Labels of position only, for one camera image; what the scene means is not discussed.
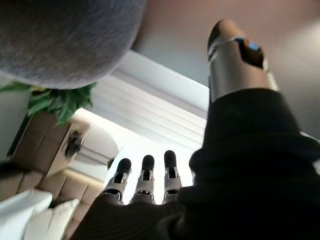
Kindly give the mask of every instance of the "black fabric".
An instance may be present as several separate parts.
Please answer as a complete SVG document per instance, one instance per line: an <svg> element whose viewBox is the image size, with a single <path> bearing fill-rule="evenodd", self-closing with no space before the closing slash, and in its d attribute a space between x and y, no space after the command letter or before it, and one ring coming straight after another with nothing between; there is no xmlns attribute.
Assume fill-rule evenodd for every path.
<svg viewBox="0 0 320 240"><path fill-rule="evenodd" d="M232 93L209 106L203 147L189 162L194 185L178 202L114 207L99 196L72 239L315 239L317 159L318 142L300 134L279 93Z"/></svg>
<svg viewBox="0 0 320 240"><path fill-rule="evenodd" d="M118 205L99 195L70 240L155 239L158 223L183 211L177 202L163 205L136 202Z"/></svg>

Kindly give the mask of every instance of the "wall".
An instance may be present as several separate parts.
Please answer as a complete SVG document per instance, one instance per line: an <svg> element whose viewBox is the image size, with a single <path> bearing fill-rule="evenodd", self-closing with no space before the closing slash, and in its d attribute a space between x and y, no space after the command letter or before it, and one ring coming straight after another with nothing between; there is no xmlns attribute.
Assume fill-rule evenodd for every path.
<svg viewBox="0 0 320 240"><path fill-rule="evenodd" d="M0 78L0 87L10 81ZM28 91L0 93L0 162L7 159L7 153L27 114L30 98Z"/></svg>

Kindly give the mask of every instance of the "robotic finger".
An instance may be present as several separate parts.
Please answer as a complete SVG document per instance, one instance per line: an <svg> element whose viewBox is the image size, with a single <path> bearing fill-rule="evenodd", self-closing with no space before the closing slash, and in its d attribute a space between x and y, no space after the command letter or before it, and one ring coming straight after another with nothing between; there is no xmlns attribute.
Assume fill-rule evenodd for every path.
<svg viewBox="0 0 320 240"><path fill-rule="evenodd" d="M155 204L154 198L154 167L155 159L151 155L146 155L142 161L141 173L136 184L135 193L129 204L149 203Z"/></svg>
<svg viewBox="0 0 320 240"><path fill-rule="evenodd" d="M177 169L176 154L171 150L164 153L164 167L164 196L162 204L167 204L177 200L178 191L182 187Z"/></svg>
<svg viewBox="0 0 320 240"><path fill-rule="evenodd" d="M114 204L123 205L123 196L130 172L131 161L128 158L122 159L118 164L114 176L103 190L102 194L109 195L110 201Z"/></svg>

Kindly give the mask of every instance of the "black sleeve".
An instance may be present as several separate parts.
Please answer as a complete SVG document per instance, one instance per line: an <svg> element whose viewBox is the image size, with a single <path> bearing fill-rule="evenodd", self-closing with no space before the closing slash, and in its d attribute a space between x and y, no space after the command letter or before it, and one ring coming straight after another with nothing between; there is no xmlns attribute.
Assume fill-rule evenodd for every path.
<svg viewBox="0 0 320 240"><path fill-rule="evenodd" d="M194 184L179 192L185 213L166 228L169 239L225 239L239 227L255 237L319 232L317 159L318 142L300 134L280 93L247 89L219 98L190 159Z"/></svg>

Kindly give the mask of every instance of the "ceiling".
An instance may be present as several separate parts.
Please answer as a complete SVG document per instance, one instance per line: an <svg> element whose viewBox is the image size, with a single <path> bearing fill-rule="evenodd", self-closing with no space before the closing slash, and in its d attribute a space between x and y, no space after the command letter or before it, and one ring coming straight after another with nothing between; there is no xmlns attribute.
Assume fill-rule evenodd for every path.
<svg viewBox="0 0 320 240"><path fill-rule="evenodd" d="M320 139L320 0L149 0L132 49L208 86L207 41L222 18L262 46L302 130Z"/></svg>

